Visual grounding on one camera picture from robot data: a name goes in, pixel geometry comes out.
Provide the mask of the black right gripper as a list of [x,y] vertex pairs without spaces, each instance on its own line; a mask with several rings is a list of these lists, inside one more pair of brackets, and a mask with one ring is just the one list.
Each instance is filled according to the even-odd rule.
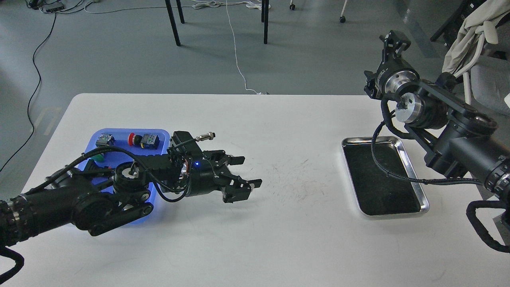
[[378,100],[387,93],[398,93],[410,82],[420,79],[419,73],[401,58],[402,52],[410,47],[410,39],[402,32],[390,30],[387,35],[380,35],[384,43],[381,63],[376,74],[365,70],[366,85],[364,92],[371,99]]

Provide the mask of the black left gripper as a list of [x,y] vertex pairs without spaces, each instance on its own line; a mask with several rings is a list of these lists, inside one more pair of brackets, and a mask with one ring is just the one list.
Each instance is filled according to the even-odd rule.
[[245,201],[262,185],[262,179],[244,180],[227,170],[228,165],[242,165],[244,156],[226,154],[223,149],[203,152],[203,159],[193,159],[189,167],[189,182],[185,197],[222,192],[224,203]]

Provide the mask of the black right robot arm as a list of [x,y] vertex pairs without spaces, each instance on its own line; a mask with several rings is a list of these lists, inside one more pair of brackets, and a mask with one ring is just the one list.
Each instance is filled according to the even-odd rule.
[[[381,35],[384,47],[375,72],[364,71],[366,94],[381,101],[383,120],[371,139],[375,165],[388,177],[434,185],[477,184],[497,197],[473,201],[466,216],[479,238],[498,252],[509,247],[494,240],[477,218],[481,208],[503,209],[501,223],[509,227],[509,149],[492,135],[498,124],[452,93],[457,80],[442,73],[435,82],[422,79],[402,58],[410,40],[401,31]],[[375,140],[383,126],[402,139],[415,140],[426,151],[426,166],[443,179],[415,179],[388,170],[375,155]]]

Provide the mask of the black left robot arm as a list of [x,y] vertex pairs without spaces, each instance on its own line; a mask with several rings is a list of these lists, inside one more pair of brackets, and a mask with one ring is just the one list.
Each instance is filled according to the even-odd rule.
[[211,191],[222,192],[224,203],[247,200],[262,180],[231,173],[228,166],[242,165],[243,156],[198,146],[213,138],[213,132],[193,137],[175,131],[166,153],[158,155],[137,155],[106,143],[82,153],[39,186],[1,201],[1,256],[15,263],[2,273],[1,282],[24,265],[24,257],[10,249],[19,242],[66,224],[98,236],[148,216],[154,208],[151,184],[169,203]]

